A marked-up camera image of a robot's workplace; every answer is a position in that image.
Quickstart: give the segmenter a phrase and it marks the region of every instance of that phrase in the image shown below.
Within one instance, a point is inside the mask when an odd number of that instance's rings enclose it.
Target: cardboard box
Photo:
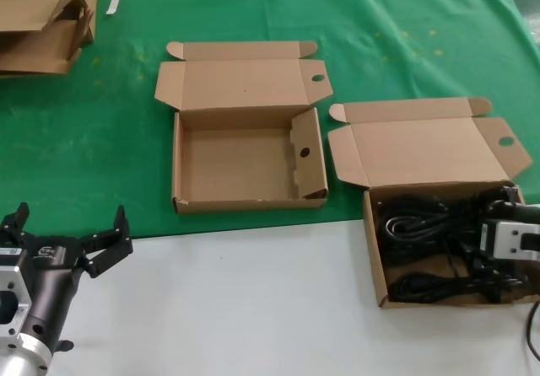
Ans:
[[[95,37],[97,0],[0,0],[0,77],[65,74]]]
[[[175,113],[178,212],[320,207],[327,176],[316,109],[332,94],[314,42],[169,43],[155,98]]]
[[[405,273],[452,277],[444,255],[407,266],[383,267],[376,239],[380,202],[402,195],[432,195],[446,201],[470,197],[478,191],[513,185],[512,178],[531,165],[527,151],[503,119],[475,117],[490,111],[490,102],[479,98],[332,105],[330,115],[350,124],[328,134],[337,177],[367,188],[365,232],[380,307],[415,305],[388,299],[388,286]],[[458,268],[463,275],[465,269]],[[536,299],[512,296],[513,303]],[[487,304],[476,294],[442,303]]]

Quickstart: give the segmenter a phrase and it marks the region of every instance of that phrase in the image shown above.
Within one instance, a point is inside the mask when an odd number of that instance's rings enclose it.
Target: white table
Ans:
[[[539,375],[530,306],[378,309],[362,221],[135,242],[81,281],[56,376]],[[540,346],[540,320],[535,341]]]

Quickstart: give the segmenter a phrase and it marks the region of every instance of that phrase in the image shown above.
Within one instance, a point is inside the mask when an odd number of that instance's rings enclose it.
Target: white label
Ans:
[[[116,12],[119,2],[120,0],[111,0],[111,5],[109,5],[109,9],[107,9],[107,15],[112,15]]]
[[[21,252],[20,248],[0,248],[0,255],[19,255]]]
[[[486,244],[488,243],[488,225],[482,224],[482,238],[480,239],[480,249],[486,250]]]

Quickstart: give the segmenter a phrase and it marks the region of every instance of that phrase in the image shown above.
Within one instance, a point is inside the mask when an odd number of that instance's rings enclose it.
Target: box containing cables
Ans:
[[[521,250],[513,218],[523,205],[513,179],[532,160],[503,119],[478,117],[490,111],[478,98],[331,107],[348,123],[328,134],[337,177],[366,188],[380,307],[536,300],[534,251]]]

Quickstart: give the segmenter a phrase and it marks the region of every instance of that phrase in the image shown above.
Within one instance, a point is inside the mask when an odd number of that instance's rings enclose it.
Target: silver metal part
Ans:
[[[540,234],[538,224],[499,222],[495,234],[494,258],[500,260],[540,261],[540,253],[521,249],[524,233]]]
[[[0,376],[45,376],[52,353],[33,336],[19,334],[16,342],[0,348]]]
[[[0,344],[2,346],[10,343],[15,344],[32,304],[18,266],[0,266],[0,292],[13,292],[19,301],[19,306],[11,322],[0,325]]]
[[[6,349],[9,348],[0,350],[0,376],[40,376],[46,373],[22,352],[13,349],[6,352]]]

